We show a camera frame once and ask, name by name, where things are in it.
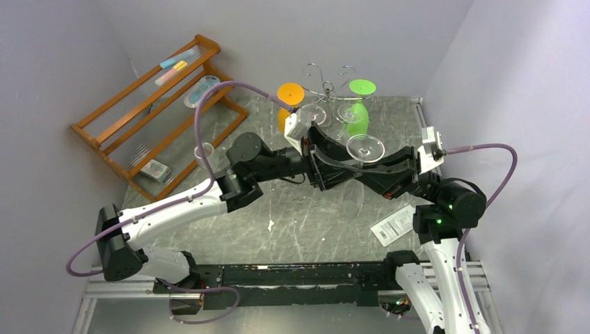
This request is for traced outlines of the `clear wine glass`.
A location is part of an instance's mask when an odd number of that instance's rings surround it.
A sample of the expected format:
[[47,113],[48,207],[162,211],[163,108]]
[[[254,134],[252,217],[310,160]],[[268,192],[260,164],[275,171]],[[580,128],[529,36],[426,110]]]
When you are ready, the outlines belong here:
[[346,151],[352,158],[354,178],[343,183],[340,190],[339,204],[344,218],[357,218],[362,209],[365,190],[357,180],[363,173],[363,168],[375,163],[385,155],[383,142],[369,134],[357,134],[346,142]]
[[358,103],[339,106],[337,119],[342,123],[336,134],[339,143],[345,144],[352,136],[367,133],[367,113]]
[[300,108],[301,117],[306,123],[314,123],[319,127],[328,125],[326,111],[318,104],[306,104]]

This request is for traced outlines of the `green plastic wine glass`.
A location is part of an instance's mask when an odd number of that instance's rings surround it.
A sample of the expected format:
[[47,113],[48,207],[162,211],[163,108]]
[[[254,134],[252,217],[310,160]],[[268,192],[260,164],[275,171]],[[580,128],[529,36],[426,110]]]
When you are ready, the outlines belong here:
[[376,85],[368,79],[354,79],[349,83],[349,88],[358,95],[359,100],[352,104],[353,121],[346,126],[346,131],[350,136],[367,134],[369,114],[362,99],[371,97],[376,91]]

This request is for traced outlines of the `orange plastic wine glass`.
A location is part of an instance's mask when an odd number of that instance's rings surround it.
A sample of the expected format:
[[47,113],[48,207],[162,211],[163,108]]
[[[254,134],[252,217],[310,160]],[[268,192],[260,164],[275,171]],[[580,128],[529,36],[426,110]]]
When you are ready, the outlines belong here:
[[[304,89],[297,83],[289,82],[281,85],[277,90],[277,97],[290,107],[298,107],[305,97]],[[285,132],[285,121],[290,116],[286,108],[280,108],[278,111],[278,130]]]

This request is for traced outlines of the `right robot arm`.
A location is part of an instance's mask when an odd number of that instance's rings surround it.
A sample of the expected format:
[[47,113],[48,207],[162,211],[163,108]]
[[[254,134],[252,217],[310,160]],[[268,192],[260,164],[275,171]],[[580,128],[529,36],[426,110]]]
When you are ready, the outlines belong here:
[[383,176],[384,198],[407,192],[430,201],[430,205],[415,208],[413,229],[433,267],[438,289],[423,282],[422,267],[413,253],[409,260],[402,260],[401,253],[391,255],[392,264],[382,270],[383,282],[405,291],[428,333],[491,332],[463,259],[465,238],[477,226],[488,201],[475,184],[459,178],[442,179],[432,171],[446,155],[460,152],[461,148],[421,146],[409,148],[406,155],[398,154],[390,163],[381,147],[349,149],[360,163],[359,181],[376,189],[377,176]]

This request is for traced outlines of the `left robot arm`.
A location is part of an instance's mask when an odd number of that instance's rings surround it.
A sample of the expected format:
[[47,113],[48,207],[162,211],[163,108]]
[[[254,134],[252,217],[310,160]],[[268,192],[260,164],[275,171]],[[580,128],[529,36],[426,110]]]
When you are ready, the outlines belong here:
[[190,292],[199,282],[195,260],[188,252],[150,248],[160,234],[248,206],[262,196],[262,182],[304,175],[312,186],[328,190],[360,177],[343,145],[316,127],[311,130],[279,150],[253,132],[243,133],[226,152],[228,166],[193,188],[143,207],[102,208],[97,247],[104,279],[116,282],[140,274]]

